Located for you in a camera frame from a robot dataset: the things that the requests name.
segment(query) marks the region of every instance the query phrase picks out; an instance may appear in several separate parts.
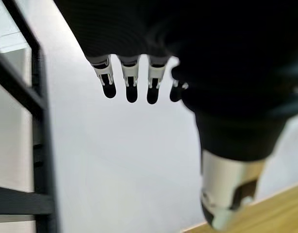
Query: white wall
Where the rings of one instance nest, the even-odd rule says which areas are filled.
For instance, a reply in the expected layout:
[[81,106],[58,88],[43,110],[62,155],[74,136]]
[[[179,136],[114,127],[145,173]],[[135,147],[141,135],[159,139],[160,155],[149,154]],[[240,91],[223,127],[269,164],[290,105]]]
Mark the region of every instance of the white wall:
[[[176,59],[158,102],[149,105],[148,61],[141,58],[139,98],[130,104],[112,57],[117,95],[109,100],[54,3],[30,7],[27,17],[47,59],[63,232],[175,233],[203,221],[194,116],[168,97]],[[258,199],[296,182],[298,118],[265,169]]]

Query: black fingertip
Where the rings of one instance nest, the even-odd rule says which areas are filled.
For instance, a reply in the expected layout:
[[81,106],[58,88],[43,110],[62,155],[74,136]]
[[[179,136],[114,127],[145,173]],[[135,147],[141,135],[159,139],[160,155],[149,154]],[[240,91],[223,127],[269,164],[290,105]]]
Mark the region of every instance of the black fingertip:
[[126,99],[130,103],[134,103],[137,100],[137,86],[126,87]]
[[148,88],[147,101],[150,104],[155,104],[159,97],[159,89],[157,88]]
[[182,99],[182,89],[173,86],[170,90],[169,98],[172,102],[180,101]]
[[104,94],[106,97],[112,99],[113,97],[116,96],[115,84],[102,86],[102,89],[104,90]]

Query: wooden surface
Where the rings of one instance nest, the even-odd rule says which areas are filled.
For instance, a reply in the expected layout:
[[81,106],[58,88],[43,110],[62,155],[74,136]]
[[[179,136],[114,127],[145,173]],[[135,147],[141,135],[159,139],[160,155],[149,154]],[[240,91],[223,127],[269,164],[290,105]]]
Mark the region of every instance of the wooden surface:
[[[183,233],[216,233],[200,224]],[[247,207],[223,233],[298,233],[298,185]]]

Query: shelf bar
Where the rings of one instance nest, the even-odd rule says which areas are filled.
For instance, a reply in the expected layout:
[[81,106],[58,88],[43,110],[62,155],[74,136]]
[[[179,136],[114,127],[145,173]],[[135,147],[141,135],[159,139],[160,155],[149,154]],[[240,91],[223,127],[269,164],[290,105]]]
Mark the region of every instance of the shelf bar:
[[53,206],[48,195],[0,187],[0,215],[49,215]]
[[0,85],[20,102],[31,114],[42,118],[44,103],[40,96],[28,87],[12,65],[0,54]]

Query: black shelf rack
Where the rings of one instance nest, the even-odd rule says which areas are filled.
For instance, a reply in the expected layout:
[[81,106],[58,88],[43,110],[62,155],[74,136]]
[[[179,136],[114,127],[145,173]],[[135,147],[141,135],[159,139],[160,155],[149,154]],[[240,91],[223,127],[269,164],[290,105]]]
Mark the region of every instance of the black shelf rack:
[[34,192],[0,187],[0,222],[35,220],[37,233],[58,233],[44,54],[15,1],[2,2],[32,50],[32,86],[1,54],[0,85],[32,114]]

